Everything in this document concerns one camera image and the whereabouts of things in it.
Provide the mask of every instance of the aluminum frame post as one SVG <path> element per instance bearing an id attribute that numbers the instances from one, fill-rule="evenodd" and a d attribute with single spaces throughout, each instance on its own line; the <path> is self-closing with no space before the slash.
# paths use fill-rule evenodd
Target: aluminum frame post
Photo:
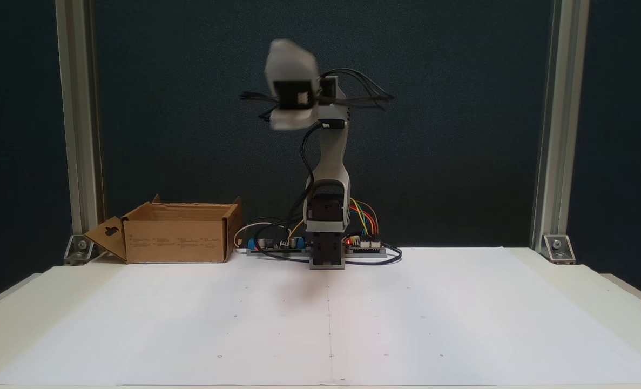
<path id="1" fill-rule="evenodd" d="M 73 234 L 106 219 L 92 0 L 56 0 Z"/>
<path id="2" fill-rule="evenodd" d="M 530 246 L 538 253 L 543 251 L 543 236 L 567 233 L 588 21 L 589 0 L 553 3 L 530 237 Z"/>

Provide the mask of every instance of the dark backdrop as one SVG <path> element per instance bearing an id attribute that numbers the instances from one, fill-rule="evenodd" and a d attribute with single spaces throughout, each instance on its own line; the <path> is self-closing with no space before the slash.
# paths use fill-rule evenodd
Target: dark backdrop
<path id="1" fill-rule="evenodd" d="M 240 195 L 245 217 L 286 214 L 306 179 L 303 133 L 271 130 L 257 119 L 266 104 L 238 100 L 268 93 L 268 47 L 286 37 L 321 71 L 352 67 L 397 96 L 387 112 L 355 111 L 345 157 L 352 195 L 377 210 L 386 241 L 528 246 L 550 10 L 509 0 L 97 0 L 109 212 L 159 193 Z"/>
<path id="2" fill-rule="evenodd" d="M 0 292 L 63 263 L 63 126 L 54 2 L 0 2 Z"/>
<path id="3" fill-rule="evenodd" d="M 641 289 L 641 1 L 590 5 L 568 222 L 580 263 Z"/>

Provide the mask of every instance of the robotic arm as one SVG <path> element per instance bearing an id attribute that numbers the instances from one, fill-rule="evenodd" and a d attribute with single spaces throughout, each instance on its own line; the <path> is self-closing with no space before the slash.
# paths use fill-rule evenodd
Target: robotic arm
<path id="1" fill-rule="evenodd" d="M 306 181 L 303 200 L 303 221 L 313 241 L 311 269 L 344 269 L 342 239 L 350 205 L 344 156 L 353 101 L 342 93 L 336 76 L 319 77 L 315 57 L 287 39 L 272 42 L 265 74 L 274 96 L 271 101 L 278 104 L 270 113 L 273 130 L 303 130 L 314 125 L 320 130 L 320 162 Z M 377 98 L 371 95 L 359 100 L 363 99 Z"/>

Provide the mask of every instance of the circuit board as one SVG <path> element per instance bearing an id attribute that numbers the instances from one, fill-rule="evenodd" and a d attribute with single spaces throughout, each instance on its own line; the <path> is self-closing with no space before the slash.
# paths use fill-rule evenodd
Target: circuit board
<path id="1" fill-rule="evenodd" d="M 310 257 L 312 244 L 306 246 L 303 237 L 294 242 L 274 242 L 272 239 L 259 239 L 260 247 L 265 253 L 282 257 Z M 342 242 L 345 258 L 387 258 L 385 246 L 379 236 L 354 236 Z M 246 255 L 251 257 L 265 256 L 256 247 L 253 239 L 249 239 Z"/>

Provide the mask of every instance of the red wire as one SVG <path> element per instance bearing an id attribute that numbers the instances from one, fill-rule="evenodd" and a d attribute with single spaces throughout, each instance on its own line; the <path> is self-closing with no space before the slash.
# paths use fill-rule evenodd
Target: red wire
<path id="1" fill-rule="evenodd" d="M 355 210 L 357 213 L 359 213 L 359 210 L 355 206 L 349 206 L 349 209 Z M 373 217 L 370 216 L 370 214 L 367 214 L 365 212 L 360 212 L 359 217 L 361 214 L 363 214 L 366 217 L 366 219 L 368 219 L 370 223 L 370 232 L 374 234 L 377 233 L 377 231 L 375 230 L 375 220 L 373 220 Z"/>

